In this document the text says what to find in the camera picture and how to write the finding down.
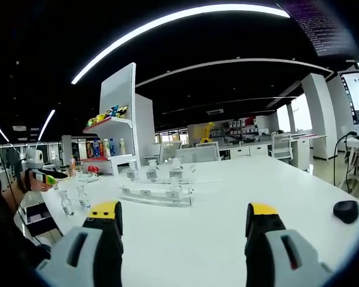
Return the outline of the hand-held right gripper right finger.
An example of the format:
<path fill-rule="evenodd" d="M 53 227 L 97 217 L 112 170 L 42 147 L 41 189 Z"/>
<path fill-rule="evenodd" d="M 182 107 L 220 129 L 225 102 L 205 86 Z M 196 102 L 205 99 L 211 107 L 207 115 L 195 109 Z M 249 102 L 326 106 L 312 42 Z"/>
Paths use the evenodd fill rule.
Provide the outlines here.
<path fill-rule="evenodd" d="M 317 250 L 272 206 L 248 204 L 245 236 L 247 286 L 323 286 L 331 276 Z"/>

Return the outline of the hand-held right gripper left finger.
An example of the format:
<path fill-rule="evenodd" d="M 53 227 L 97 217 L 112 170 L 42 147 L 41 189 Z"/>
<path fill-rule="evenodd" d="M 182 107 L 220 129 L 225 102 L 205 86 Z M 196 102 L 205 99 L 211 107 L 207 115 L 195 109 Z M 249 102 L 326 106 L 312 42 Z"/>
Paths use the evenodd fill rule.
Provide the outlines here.
<path fill-rule="evenodd" d="M 51 249 L 36 272 L 47 286 L 121 286 L 123 218 L 119 201 L 93 206 L 82 226 Z"/>

